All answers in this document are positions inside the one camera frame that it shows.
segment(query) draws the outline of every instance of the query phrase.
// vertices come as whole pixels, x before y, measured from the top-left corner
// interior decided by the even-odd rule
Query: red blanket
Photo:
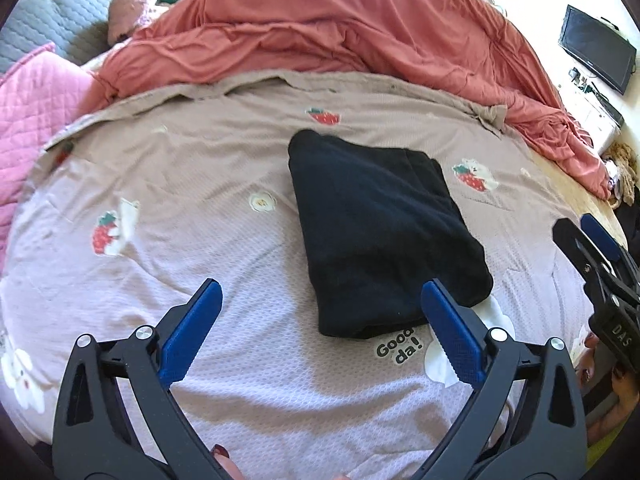
[[[105,62],[110,99],[265,68],[387,74],[483,105],[600,198],[607,172],[523,35],[482,0],[181,0]]]

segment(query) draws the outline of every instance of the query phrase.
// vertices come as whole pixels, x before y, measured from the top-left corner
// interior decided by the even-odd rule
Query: flat screen tv
[[[636,49],[600,20],[566,6],[560,46],[621,94],[636,63]]]

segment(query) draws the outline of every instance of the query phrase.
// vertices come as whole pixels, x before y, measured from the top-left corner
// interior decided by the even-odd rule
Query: yellow-green cloth
[[[600,457],[604,455],[604,452],[609,449],[609,446],[613,444],[613,441],[622,430],[625,422],[626,419],[623,420],[615,429],[611,430],[608,435],[601,438],[587,450],[587,469],[591,469],[591,466],[593,466]]]

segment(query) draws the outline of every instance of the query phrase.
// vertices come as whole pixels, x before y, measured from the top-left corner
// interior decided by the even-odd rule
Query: blue gripper pad
[[[607,260],[616,262],[622,257],[618,243],[607,233],[607,230],[600,225],[600,222],[598,222],[593,215],[589,213],[582,215],[580,228],[591,239],[594,245],[599,248]]]
[[[165,390],[184,379],[221,310],[222,288],[211,280],[162,345],[158,378]]]
[[[420,304],[458,378],[475,390],[481,388],[486,379],[482,348],[455,306],[434,282],[422,287]]]

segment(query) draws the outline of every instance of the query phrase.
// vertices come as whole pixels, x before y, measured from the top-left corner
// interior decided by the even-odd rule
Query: pink pillow
[[[168,8],[156,6],[156,0],[112,0],[109,4],[107,43],[113,46],[146,27]]]
[[[22,184],[42,145],[106,103],[94,76],[54,49],[38,47],[0,78],[0,270]]]

